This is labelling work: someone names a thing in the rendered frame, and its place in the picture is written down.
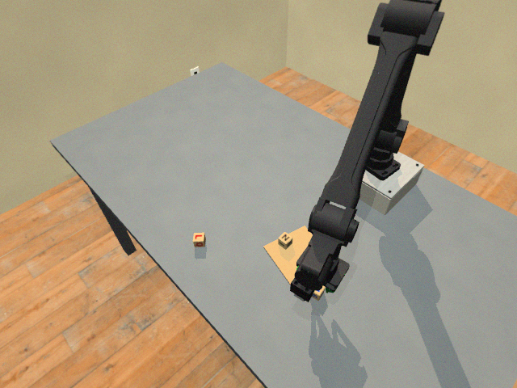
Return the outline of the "orange square mat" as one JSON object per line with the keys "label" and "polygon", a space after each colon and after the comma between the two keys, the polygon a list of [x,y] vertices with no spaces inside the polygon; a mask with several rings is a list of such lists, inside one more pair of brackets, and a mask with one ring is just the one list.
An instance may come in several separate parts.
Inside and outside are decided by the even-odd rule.
{"label": "orange square mat", "polygon": [[294,230],[289,235],[293,237],[293,240],[292,245],[287,250],[278,244],[278,239],[264,246],[264,249],[291,285],[292,280],[295,278],[296,262],[309,245],[313,235],[308,232],[305,226]]}

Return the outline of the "beige letter block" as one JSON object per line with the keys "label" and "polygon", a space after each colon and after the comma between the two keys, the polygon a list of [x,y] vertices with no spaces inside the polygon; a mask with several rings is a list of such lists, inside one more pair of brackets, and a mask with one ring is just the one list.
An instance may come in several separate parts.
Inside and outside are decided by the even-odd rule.
{"label": "beige letter block", "polygon": [[286,232],[284,232],[283,234],[281,234],[278,237],[278,244],[282,248],[287,250],[292,245],[292,240],[293,240],[293,237],[291,235],[287,234]]}
{"label": "beige letter block", "polygon": [[194,233],[193,243],[194,247],[205,247],[205,234],[204,233]]}
{"label": "beige letter block", "polygon": [[320,300],[320,298],[322,297],[322,294],[324,293],[325,291],[325,286],[322,286],[322,289],[321,290],[318,290],[318,291],[314,291],[313,293],[313,298],[316,299],[316,300]]}

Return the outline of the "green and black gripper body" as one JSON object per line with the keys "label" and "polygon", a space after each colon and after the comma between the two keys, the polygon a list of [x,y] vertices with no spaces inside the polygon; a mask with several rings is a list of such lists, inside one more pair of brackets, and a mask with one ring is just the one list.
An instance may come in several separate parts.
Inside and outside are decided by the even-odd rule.
{"label": "green and black gripper body", "polygon": [[[300,258],[297,260],[297,262],[296,262],[297,267],[300,265],[301,261],[304,258],[304,254],[308,249],[309,249],[309,246],[306,247],[304,252],[301,254]],[[339,257],[337,259],[339,259]],[[337,259],[334,259],[333,261],[336,261]],[[338,288],[342,278],[347,273],[349,267],[350,267],[349,263],[345,262],[342,259],[339,259],[338,268],[337,268],[336,273],[334,274],[330,283],[325,282],[323,286],[325,286],[326,288],[328,288],[331,291],[335,291]]]}

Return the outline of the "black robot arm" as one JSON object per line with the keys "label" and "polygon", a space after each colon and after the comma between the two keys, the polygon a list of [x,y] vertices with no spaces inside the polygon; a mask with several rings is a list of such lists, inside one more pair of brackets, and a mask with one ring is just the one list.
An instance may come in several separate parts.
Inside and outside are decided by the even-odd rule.
{"label": "black robot arm", "polygon": [[401,119],[401,105],[416,53],[429,56],[435,42],[444,16],[438,11],[441,2],[390,0],[376,10],[368,32],[368,44],[380,45],[376,64],[338,165],[310,214],[313,236],[291,282],[290,291],[302,301],[309,302],[314,291],[330,283],[341,247],[355,237],[364,172],[385,180],[400,169],[393,153],[409,123]]}

